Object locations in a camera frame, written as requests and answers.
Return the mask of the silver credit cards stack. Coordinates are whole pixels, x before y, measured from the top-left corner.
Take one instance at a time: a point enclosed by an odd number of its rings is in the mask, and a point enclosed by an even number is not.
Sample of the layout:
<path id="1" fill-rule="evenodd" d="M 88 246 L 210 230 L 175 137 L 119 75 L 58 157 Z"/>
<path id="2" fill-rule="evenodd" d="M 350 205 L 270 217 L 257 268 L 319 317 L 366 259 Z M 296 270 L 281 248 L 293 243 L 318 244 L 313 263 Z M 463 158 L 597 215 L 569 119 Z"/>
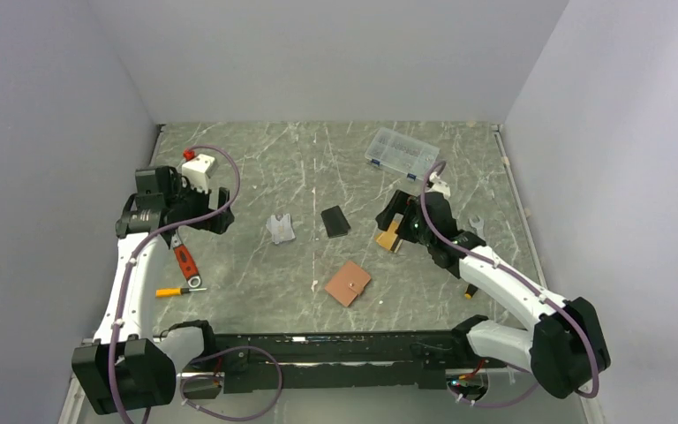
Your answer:
<path id="1" fill-rule="evenodd" d="M 290 242 L 296 238 L 289 213 L 271 215 L 266 222 L 266 229 L 275 245 Z"/>

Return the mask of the brown leather card holder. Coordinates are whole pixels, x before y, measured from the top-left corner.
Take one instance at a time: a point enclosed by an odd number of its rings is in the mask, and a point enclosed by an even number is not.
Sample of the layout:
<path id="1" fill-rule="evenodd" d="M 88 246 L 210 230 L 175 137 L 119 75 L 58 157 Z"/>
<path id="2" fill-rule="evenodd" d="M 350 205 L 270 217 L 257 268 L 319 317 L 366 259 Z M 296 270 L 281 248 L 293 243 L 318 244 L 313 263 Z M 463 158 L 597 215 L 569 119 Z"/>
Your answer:
<path id="1" fill-rule="evenodd" d="M 343 307 L 349 307 L 370 283 L 370 274 L 354 261 L 346 261 L 329 279 L 324 290 Z"/>

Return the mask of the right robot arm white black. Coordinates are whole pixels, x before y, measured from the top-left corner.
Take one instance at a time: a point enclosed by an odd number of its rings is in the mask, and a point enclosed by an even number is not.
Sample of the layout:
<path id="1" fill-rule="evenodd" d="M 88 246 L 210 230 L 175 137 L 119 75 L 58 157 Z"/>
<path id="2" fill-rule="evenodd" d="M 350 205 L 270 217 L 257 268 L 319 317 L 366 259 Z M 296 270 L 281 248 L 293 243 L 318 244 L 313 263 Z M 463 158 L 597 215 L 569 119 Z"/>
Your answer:
<path id="1" fill-rule="evenodd" d="M 487 294 L 521 325 L 511 328 L 482 315 L 465 320 L 451 343 L 456 363 L 499 360 L 531 373 L 555 398 L 580 393 L 610 367 L 594 305 L 582 297 L 566 299 L 509 265 L 476 233 L 459 228 L 442 193 L 396 191 L 375 222 L 388 231 L 397 217 L 398 238 L 424 246 L 438 267 Z"/>

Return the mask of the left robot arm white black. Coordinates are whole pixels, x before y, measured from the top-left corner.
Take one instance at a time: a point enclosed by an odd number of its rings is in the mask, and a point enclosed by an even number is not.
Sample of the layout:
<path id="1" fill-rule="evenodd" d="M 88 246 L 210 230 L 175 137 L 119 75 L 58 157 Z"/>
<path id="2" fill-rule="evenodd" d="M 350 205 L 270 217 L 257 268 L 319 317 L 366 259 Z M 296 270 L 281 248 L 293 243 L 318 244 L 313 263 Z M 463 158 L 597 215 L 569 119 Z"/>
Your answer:
<path id="1" fill-rule="evenodd" d="M 204 170 L 171 166 L 139 169 L 136 191 L 116 222 L 118 261 L 109 303 L 90 344 L 74 349 L 72 371 L 99 415 L 167 405 L 177 375 L 187 365 L 211 368 L 219 348 L 205 320 L 175 324 L 159 343 L 153 305 L 164 259 L 180 226 L 222 235 L 234 221 L 230 191 L 219 188 L 209 207 L 211 165 Z"/>

